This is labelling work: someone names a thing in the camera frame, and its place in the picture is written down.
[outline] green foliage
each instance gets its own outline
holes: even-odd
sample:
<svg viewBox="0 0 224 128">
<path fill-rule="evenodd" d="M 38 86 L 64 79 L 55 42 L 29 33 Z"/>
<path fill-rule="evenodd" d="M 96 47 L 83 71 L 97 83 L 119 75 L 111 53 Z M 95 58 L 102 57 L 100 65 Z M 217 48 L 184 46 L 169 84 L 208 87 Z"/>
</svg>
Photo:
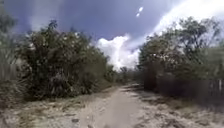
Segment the green foliage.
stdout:
<svg viewBox="0 0 224 128">
<path fill-rule="evenodd" d="M 15 44 L 9 33 L 14 24 L 0 3 L 0 109 L 22 98 L 22 87 L 17 83 Z"/>
<path fill-rule="evenodd" d="M 217 89 L 224 78 L 220 27 L 193 18 L 178 25 L 147 38 L 139 55 L 140 81 L 146 89 L 170 96 L 214 99 L 212 92 L 223 92 Z"/>
<path fill-rule="evenodd" d="M 76 96 L 97 91 L 104 79 L 113 81 L 113 69 L 90 38 L 78 32 L 58 32 L 57 24 L 32 32 L 18 46 L 21 80 L 28 98 Z"/>
<path fill-rule="evenodd" d="M 129 82 L 136 81 L 136 75 L 136 70 L 121 67 L 120 71 L 117 73 L 116 81 L 121 84 L 127 84 Z"/>
</svg>

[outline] roadside vegetation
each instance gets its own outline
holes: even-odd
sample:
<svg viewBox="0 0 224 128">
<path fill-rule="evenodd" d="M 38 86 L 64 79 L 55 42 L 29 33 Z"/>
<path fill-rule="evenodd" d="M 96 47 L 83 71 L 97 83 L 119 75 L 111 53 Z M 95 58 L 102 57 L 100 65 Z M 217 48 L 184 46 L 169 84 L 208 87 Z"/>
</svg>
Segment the roadside vegetation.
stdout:
<svg viewBox="0 0 224 128">
<path fill-rule="evenodd" d="M 56 21 L 38 31 L 12 34 L 15 21 L 2 3 L 1 110 L 26 101 L 92 94 L 126 82 L 123 71 L 115 71 L 86 34 L 58 31 Z"/>
<path fill-rule="evenodd" d="M 138 72 L 146 90 L 223 105 L 224 43 L 214 19 L 181 20 L 147 38 L 140 49 Z"/>
</svg>

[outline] sandy path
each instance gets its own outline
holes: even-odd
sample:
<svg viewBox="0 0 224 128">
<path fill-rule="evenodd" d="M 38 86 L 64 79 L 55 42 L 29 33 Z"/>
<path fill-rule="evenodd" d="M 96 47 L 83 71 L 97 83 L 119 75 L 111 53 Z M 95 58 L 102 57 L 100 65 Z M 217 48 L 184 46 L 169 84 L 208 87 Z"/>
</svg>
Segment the sandy path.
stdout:
<svg viewBox="0 0 224 128">
<path fill-rule="evenodd" d="M 8 121 L 14 120 L 15 128 L 18 122 L 19 128 L 224 128 L 222 114 L 136 91 L 133 86 L 120 87 L 109 97 L 97 98 L 81 109 L 75 109 L 76 100 L 43 104 L 13 110 Z"/>
<path fill-rule="evenodd" d="M 78 113 L 79 127 L 131 128 L 142 115 L 141 101 L 120 88 L 111 97 L 100 99 Z"/>
</svg>

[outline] dense vegetation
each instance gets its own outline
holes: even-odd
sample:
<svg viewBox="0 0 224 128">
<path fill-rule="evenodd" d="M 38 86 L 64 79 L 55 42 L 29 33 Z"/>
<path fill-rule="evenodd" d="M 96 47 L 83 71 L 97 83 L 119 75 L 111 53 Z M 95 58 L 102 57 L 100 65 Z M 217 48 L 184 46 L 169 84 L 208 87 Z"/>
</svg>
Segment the dense vegetation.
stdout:
<svg viewBox="0 0 224 128">
<path fill-rule="evenodd" d="M 90 38 L 78 32 L 58 32 L 56 22 L 31 32 L 19 44 L 21 80 L 28 98 L 44 99 L 90 94 L 113 82 L 113 67 Z"/>
<path fill-rule="evenodd" d="M 52 21 L 26 35 L 10 33 L 15 21 L 0 15 L 0 104 L 74 97 L 112 86 L 118 73 L 84 33 L 57 31 Z"/>
<path fill-rule="evenodd" d="M 218 22 L 181 20 L 147 38 L 138 69 L 145 89 L 201 103 L 223 103 L 223 40 Z"/>
</svg>

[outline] sky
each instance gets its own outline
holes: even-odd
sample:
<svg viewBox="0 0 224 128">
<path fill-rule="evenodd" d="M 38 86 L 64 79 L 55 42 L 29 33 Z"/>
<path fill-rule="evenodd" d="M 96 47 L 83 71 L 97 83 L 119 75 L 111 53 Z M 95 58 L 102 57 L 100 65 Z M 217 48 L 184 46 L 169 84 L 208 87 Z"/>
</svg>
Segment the sky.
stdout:
<svg viewBox="0 0 224 128">
<path fill-rule="evenodd" d="M 146 36 L 180 18 L 224 19 L 223 0 L 5 0 L 5 9 L 17 20 L 15 32 L 38 30 L 50 20 L 60 31 L 85 32 L 116 70 L 134 68 Z"/>
</svg>

